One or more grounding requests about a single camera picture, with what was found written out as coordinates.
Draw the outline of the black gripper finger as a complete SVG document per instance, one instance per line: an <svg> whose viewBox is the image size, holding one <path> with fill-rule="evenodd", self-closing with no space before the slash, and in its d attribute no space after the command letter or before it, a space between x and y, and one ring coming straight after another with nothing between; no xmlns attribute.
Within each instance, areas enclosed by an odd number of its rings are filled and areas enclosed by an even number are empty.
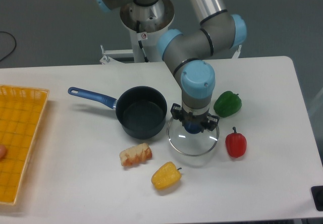
<svg viewBox="0 0 323 224"><path fill-rule="evenodd" d="M174 120L181 122L183 120L182 107L179 104L173 103L171 107L171 115Z"/></svg>
<svg viewBox="0 0 323 224"><path fill-rule="evenodd" d="M220 117L215 115L207 115L206 118L201 122L204 130L213 131L219 123Z"/></svg>

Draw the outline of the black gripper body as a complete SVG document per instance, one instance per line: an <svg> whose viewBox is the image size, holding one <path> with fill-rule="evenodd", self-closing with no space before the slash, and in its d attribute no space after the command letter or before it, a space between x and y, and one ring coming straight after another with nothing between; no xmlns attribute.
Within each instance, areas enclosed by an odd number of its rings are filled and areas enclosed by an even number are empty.
<svg viewBox="0 0 323 224"><path fill-rule="evenodd" d="M187 128L189 130L205 130L207 126L207 116L208 111L203 112L202 114L196 114L195 111L193 112L187 112L184 109L181 109L182 113L182 126L184 128Z"/></svg>

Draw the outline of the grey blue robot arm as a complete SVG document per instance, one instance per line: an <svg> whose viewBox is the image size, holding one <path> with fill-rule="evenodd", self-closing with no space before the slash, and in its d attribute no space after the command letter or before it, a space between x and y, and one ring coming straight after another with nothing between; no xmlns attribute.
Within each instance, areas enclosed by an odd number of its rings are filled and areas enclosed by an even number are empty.
<svg viewBox="0 0 323 224"><path fill-rule="evenodd" d="M247 29L239 15L228 13L223 0L190 1L200 28L184 35L170 28L175 14L170 0L96 0L104 12L120 10L135 62L166 63L182 90L182 103L172 107L172 116L197 134L218 124L209 113L215 73L205 59L240 45Z"/></svg>

